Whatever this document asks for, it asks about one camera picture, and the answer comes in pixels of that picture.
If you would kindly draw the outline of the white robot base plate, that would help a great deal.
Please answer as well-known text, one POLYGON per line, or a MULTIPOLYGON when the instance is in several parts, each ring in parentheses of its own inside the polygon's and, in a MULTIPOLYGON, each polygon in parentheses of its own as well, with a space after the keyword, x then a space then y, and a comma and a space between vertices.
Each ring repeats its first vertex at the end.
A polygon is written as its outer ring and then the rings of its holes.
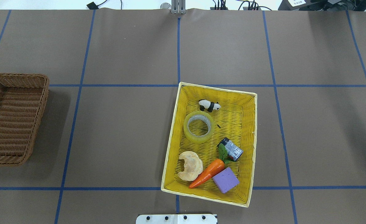
POLYGON ((136 224, 217 224, 216 214, 143 214, 136 224))

